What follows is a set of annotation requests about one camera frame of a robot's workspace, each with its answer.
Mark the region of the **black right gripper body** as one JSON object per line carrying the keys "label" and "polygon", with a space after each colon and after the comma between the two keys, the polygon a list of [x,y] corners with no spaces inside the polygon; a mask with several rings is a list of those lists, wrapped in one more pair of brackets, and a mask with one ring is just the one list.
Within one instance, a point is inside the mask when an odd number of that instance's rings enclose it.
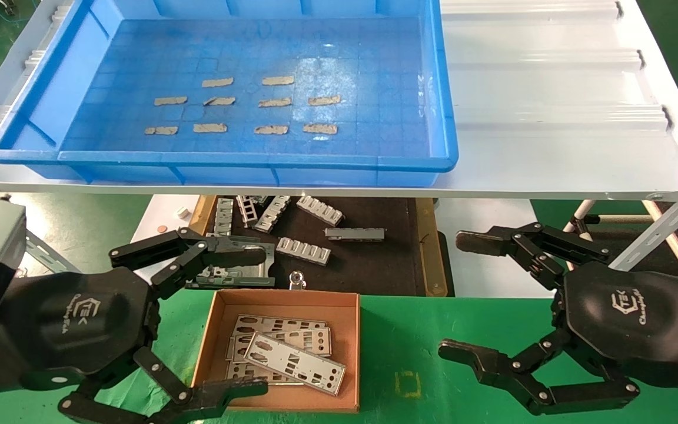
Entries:
{"label": "black right gripper body", "polygon": [[560,294],[556,325],[581,367],[678,388],[678,277],[592,262],[568,272]]}

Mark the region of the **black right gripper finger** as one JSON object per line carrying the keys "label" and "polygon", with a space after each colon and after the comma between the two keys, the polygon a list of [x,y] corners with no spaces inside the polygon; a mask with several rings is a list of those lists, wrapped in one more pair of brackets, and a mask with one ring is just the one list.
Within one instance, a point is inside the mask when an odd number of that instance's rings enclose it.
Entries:
{"label": "black right gripper finger", "polygon": [[535,378],[539,368],[575,346],[569,333],[551,332],[516,357],[509,357],[478,344],[444,339],[438,355],[471,367],[479,384],[508,392],[534,416],[621,409],[638,397],[640,389],[635,383],[604,364],[592,365],[600,382],[549,387]]}
{"label": "black right gripper finger", "polygon": [[591,262],[610,263],[606,248],[541,223],[519,228],[493,226],[486,233],[458,231],[456,247],[468,253],[511,257],[547,290],[563,287],[565,271],[557,259],[578,267]]}

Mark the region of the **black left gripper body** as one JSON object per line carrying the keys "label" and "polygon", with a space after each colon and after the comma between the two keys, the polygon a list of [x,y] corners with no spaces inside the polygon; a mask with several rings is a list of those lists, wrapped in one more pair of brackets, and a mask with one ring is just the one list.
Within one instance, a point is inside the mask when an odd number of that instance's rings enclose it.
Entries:
{"label": "black left gripper body", "polygon": [[129,269],[14,279],[0,303],[0,392],[109,388],[134,372],[158,323],[158,298]]}

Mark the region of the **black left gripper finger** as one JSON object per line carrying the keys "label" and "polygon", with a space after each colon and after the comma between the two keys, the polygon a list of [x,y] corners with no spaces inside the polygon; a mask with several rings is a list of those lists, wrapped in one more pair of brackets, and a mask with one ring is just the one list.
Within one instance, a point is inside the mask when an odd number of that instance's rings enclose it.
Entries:
{"label": "black left gripper finger", "polygon": [[207,238],[181,228],[116,247],[109,257],[113,268],[132,271],[171,260],[150,281],[156,298],[167,300],[207,267],[256,266],[266,261],[267,254],[260,247],[238,247],[228,237]]}
{"label": "black left gripper finger", "polygon": [[268,390],[265,379],[246,377],[188,387],[148,347],[137,349],[132,359],[135,367],[169,395],[169,402],[161,410],[145,416],[98,403],[95,397],[102,385],[96,379],[86,379],[61,400],[59,412],[79,423],[190,423],[221,417],[232,400],[265,395]]}

